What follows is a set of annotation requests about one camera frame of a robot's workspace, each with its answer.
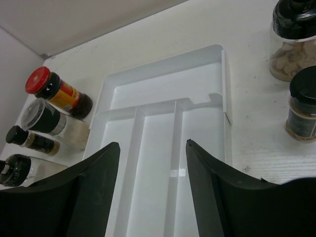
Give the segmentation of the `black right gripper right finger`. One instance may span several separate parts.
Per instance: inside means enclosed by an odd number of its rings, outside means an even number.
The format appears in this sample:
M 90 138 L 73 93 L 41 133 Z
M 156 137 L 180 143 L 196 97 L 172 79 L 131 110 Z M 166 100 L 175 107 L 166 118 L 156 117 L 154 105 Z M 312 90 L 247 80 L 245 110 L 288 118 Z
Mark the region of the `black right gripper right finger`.
M 313 237 L 316 180 L 270 183 L 186 143 L 188 175 L 201 237 Z

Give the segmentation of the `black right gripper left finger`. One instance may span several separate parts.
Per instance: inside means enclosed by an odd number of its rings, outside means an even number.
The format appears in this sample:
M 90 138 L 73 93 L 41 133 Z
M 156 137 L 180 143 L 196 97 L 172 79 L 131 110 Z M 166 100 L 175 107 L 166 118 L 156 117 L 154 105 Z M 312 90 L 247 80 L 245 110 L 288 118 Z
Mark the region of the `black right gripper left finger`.
M 111 142 L 81 162 L 28 187 L 0 192 L 2 237 L 103 237 L 120 147 Z

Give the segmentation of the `red-lid sauce jar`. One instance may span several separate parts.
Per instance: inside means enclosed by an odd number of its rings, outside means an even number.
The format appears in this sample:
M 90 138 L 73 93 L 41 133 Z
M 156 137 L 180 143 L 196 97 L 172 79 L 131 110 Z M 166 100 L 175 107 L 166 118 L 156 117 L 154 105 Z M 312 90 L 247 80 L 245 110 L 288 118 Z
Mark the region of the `red-lid sauce jar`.
M 55 72 L 42 66 L 26 81 L 25 91 L 42 98 L 77 119 L 87 117 L 92 110 L 92 99 L 64 82 Z

